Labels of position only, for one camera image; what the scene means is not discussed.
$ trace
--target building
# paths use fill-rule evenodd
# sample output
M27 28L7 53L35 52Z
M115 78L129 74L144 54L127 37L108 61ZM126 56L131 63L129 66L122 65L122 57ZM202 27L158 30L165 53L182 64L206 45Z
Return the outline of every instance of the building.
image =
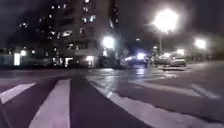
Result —
M115 0L71 0L59 11L55 44L64 58L103 56L102 39L115 35L118 5Z
M8 41L11 52L25 49L63 62L93 56L95 63L104 55L103 38L116 38L118 5L115 0L51 1L22 14L17 26Z

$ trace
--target bright light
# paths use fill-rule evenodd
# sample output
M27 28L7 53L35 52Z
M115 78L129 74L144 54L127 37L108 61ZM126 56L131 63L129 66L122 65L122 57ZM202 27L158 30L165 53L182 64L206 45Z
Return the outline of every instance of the bright light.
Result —
M70 60L73 60L73 58L65 58L65 67L68 67L68 62Z
M26 53L25 50L22 50L22 51L20 52L20 54L21 54L21 56L26 56L26 55L27 55L27 53Z
M199 49L206 49L206 40L204 39L196 39L195 46Z
M35 54L36 53L36 51L35 50L32 50L32 54Z
M173 10L167 8L156 14L153 25L164 33L169 33L177 28L179 15Z
M103 51L103 56L108 56L106 50Z
M137 38L136 41L141 41L141 39Z
M170 53L165 53L163 56L166 57L166 58L169 58L171 56L171 54Z
M62 36L63 37L68 37L68 36L70 36L72 34L72 30L66 30L66 31L64 31L63 33L62 33Z
M20 65L20 57L21 57L21 55L19 53L14 54L14 66Z
M130 61L132 59L133 59L133 57L127 57L127 58L125 58L125 61Z
M87 56L86 57L86 61L93 61L94 60L94 56Z
M138 60L143 60L143 59L145 59L145 54L144 54L144 53L138 53L138 55L137 55L137 59L138 59Z
M114 49L115 41L113 37L106 36L103 39L103 46L105 48Z
M176 53L184 56L185 55L185 50L184 49L177 49L177 52Z

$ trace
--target street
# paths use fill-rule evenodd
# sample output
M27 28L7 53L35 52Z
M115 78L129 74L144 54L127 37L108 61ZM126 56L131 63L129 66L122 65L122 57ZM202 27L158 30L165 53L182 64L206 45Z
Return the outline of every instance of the street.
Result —
M224 128L223 71L222 61L186 68L2 70L0 98L12 128Z

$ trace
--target car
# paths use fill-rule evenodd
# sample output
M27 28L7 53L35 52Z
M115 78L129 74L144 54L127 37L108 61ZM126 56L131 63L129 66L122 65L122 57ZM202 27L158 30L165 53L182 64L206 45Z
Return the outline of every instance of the car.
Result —
M178 54L172 54L170 56L160 56L155 59L154 64L156 67L159 65L163 66L187 66L187 61L184 56Z
M170 62L169 62L170 66L187 66L187 61L184 57L173 57L171 58Z

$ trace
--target road marking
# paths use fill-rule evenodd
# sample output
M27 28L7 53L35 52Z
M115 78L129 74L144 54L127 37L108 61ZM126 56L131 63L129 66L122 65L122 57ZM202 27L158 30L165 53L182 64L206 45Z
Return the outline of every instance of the road marking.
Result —
M208 123L190 115L156 108L149 103L122 98L116 93L113 93L109 99L129 114L154 128L224 128L221 123Z
M200 94L198 94L197 92L195 92L192 89L184 89L184 88L177 88L177 87L171 87L171 86L165 86L165 85L149 84L149 83L143 82L141 80L129 81L129 82L133 83L133 84L141 85L143 87L151 88L154 90L174 92L174 93L184 94L184 95L188 95L188 96L202 97Z
M21 94L23 91L26 91L27 89L34 86L36 83L32 84L20 84L12 89L9 89L7 91L4 91L0 94L0 98L3 104L7 103L9 100L13 99L14 97Z
M36 113L29 128L70 128L70 80L60 80Z
M196 90L198 93L201 93L202 95L210 98L210 99L220 99L220 96L214 94L213 92L210 92L204 88L202 88L201 86L198 86L198 85L191 85L191 87Z

